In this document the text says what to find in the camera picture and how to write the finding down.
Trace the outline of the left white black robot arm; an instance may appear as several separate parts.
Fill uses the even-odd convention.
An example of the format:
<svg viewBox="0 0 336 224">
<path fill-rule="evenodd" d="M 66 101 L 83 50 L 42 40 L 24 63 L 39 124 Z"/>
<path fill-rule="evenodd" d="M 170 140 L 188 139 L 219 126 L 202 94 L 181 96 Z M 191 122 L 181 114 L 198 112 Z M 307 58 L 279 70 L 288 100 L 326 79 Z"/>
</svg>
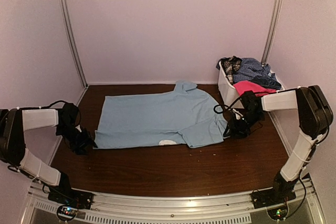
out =
<svg viewBox="0 0 336 224">
<path fill-rule="evenodd" d="M 58 200 L 71 205 L 76 197 L 69 177 L 36 157 L 25 143 L 25 132 L 54 127 L 56 135 L 66 140 L 77 155 L 85 155 L 87 146 L 97 147 L 91 134 L 80 125 L 79 108 L 66 101 L 62 104 L 62 108 L 55 108 L 52 103 L 1 110 L 1 161 L 8 164 L 9 169 L 47 185 Z"/>
</svg>

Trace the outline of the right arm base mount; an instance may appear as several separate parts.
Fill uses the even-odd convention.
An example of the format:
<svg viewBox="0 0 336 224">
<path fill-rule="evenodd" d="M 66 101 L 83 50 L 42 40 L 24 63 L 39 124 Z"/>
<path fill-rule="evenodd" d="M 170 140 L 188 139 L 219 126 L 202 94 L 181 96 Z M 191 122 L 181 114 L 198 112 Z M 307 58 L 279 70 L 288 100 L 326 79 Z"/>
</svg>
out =
<svg viewBox="0 0 336 224">
<path fill-rule="evenodd" d="M 273 221 L 285 221 L 289 216 L 289 201 L 296 199 L 293 190 L 279 197 L 271 189 L 253 190 L 250 194 L 254 209 L 265 208 L 268 217 Z"/>
</svg>

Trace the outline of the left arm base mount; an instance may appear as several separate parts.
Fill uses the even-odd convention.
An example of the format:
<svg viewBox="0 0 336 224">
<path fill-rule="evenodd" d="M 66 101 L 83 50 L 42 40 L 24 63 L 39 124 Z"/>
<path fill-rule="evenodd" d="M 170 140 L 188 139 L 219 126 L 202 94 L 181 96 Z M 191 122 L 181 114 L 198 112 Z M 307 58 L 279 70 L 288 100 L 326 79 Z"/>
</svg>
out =
<svg viewBox="0 0 336 224">
<path fill-rule="evenodd" d="M 80 210 L 91 208 L 93 193 L 71 189 L 70 193 L 66 194 L 53 187 L 48 189 L 48 200 L 60 204 L 56 209 L 56 216 L 64 223 L 73 221 L 79 215 Z"/>
</svg>

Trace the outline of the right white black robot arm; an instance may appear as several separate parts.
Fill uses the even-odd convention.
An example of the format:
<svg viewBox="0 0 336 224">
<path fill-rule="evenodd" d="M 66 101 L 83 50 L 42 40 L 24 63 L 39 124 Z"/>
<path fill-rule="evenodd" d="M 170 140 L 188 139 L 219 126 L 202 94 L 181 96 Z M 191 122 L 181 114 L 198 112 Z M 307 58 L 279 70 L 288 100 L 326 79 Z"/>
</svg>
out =
<svg viewBox="0 0 336 224">
<path fill-rule="evenodd" d="M 279 204 L 288 198 L 303 169 L 312 159 L 317 146 L 329 134 L 333 112 L 318 85 L 298 87 L 273 93 L 246 91 L 237 99 L 245 109 L 244 114 L 233 111 L 232 105 L 222 105 L 223 112 L 229 112 L 224 136 L 247 137 L 251 127 L 264 118 L 265 112 L 297 110 L 299 136 L 288 160 L 277 173 L 269 199 Z"/>
</svg>

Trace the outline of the light blue printed t-shirt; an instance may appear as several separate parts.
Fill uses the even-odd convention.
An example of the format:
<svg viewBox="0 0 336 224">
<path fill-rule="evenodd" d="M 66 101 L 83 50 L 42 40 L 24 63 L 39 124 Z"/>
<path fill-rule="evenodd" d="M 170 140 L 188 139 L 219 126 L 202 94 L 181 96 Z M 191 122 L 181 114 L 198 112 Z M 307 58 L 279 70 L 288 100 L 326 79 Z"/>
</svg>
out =
<svg viewBox="0 0 336 224">
<path fill-rule="evenodd" d="M 98 149 L 221 143 L 228 123 L 215 113 L 217 104 L 188 81 L 178 81 L 173 91 L 165 93 L 107 96 L 95 143 Z"/>
</svg>

